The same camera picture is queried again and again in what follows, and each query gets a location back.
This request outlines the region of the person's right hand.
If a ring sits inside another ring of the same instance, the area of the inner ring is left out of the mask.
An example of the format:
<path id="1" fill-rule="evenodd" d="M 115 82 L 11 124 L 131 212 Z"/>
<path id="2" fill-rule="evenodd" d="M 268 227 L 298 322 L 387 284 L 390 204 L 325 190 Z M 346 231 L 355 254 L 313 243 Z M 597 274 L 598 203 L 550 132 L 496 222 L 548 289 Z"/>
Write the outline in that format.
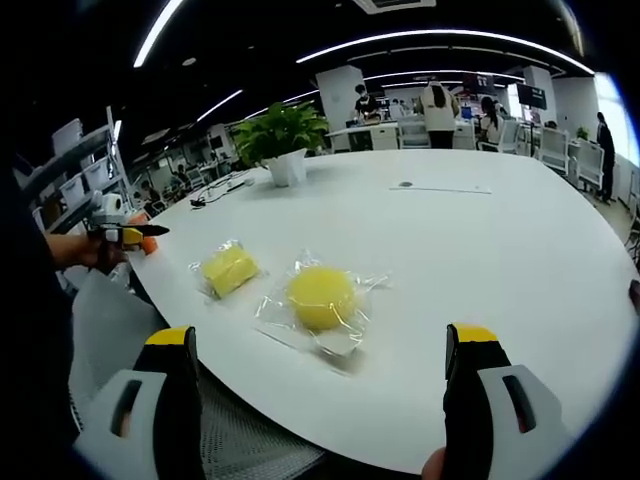
<path id="1" fill-rule="evenodd" d="M 435 450 L 425 462 L 422 472 L 422 480 L 440 480 L 444 467 L 446 448 L 441 447 Z"/>

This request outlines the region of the person's left hand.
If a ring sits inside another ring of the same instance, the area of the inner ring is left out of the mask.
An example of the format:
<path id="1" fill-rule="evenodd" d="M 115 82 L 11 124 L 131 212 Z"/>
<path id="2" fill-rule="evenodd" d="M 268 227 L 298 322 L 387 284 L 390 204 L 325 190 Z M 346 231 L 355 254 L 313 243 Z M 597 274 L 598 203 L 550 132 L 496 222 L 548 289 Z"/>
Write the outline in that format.
<path id="1" fill-rule="evenodd" d="M 57 270 L 83 266 L 108 274 L 127 260 L 117 245 L 88 234 L 46 234 L 45 240 Z"/>

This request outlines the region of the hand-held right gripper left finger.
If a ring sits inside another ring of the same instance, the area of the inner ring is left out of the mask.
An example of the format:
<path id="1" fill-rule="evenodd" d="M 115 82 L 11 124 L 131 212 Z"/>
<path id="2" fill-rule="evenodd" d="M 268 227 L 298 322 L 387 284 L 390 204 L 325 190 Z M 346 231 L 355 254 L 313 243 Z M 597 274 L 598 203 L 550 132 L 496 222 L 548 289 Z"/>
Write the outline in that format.
<path id="1" fill-rule="evenodd" d="M 160 330 L 89 406 L 74 450 L 100 479 L 203 479 L 196 331 Z"/>

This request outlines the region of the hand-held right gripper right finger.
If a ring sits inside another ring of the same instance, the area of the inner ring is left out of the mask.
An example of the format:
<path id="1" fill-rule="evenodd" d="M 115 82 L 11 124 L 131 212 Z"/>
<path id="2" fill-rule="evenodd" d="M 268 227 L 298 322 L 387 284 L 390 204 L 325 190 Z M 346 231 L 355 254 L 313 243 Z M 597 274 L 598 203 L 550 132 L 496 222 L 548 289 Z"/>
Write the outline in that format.
<path id="1" fill-rule="evenodd" d="M 444 479 L 538 479 L 572 438 L 557 396 L 485 327 L 447 326 Z"/>

